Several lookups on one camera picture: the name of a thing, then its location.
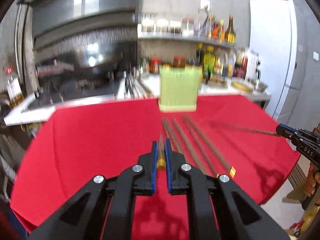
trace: stovetop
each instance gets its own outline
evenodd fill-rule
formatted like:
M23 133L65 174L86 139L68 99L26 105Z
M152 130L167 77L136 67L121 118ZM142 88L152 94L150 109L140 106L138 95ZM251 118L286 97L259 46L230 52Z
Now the stovetop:
M114 95L116 96L119 90L120 80L102 85L98 88L78 88L75 81L66 82L61 85L57 91L45 92L40 94L35 101L29 106L28 110L35 110L42 107L56 106L58 104L68 103L73 100Z

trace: human hand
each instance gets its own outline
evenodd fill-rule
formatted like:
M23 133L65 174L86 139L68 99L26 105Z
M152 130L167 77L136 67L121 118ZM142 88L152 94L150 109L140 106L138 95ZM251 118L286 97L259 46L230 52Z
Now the human hand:
M308 172L307 182L304 187L304 192L310 197L315 192L316 183L320 183L320 172L317 172L315 176L313 176L314 164L310 163L310 168ZM320 204L320 198L317 199L316 204Z

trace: white countertop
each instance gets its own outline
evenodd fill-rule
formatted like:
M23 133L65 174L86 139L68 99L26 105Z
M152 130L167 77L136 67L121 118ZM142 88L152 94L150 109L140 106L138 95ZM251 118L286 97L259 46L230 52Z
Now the white countertop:
M149 77L142 78L142 83L152 91L155 97L160 95L160 77L158 75L150 75ZM136 98L143 98L145 93L141 89L137 81L135 81L139 95ZM7 126L19 125L25 123L33 122L45 122L49 120L52 114L59 108L73 107L73 106L82 106L82 105L94 105L99 103L104 103L113 100L131 100L130 94L125 96L124 80L120 82L118 94L116 97L113 96L99 96L91 98L83 98L79 100L74 100L71 102L61 103L55 106L42 107L35 110L27 110L28 105L30 105L36 97L34 94L29 95L20 105L11 110L11 112L4 118L4 122ZM246 96L249 100L260 102L260 101L269 101L271 95L261 92L246 93L240 90L237 90L231 86L228 88L213 88L207 85L202 85L201 90L199 90L199 95L243 95Z

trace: jar with red lid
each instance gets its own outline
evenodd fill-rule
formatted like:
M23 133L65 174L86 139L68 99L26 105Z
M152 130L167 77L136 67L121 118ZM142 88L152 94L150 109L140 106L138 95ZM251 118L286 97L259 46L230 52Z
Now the jar with red lid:
M185 67L186 66L186 59L185 57L177 57L173 58L173 67Z
M159 74L160 72L161 59L152 58L150 60L150 73Z

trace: yellow plate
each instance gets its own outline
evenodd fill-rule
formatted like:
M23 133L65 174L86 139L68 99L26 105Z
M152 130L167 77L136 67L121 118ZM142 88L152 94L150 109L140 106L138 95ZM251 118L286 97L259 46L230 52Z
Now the yellow plate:
M233 81L233 82L231 82L231 85L233 87L240 89L242 91L245 91L245 92L252 92L253 91L252 88L249 88L247 85L240 83L240 82Z

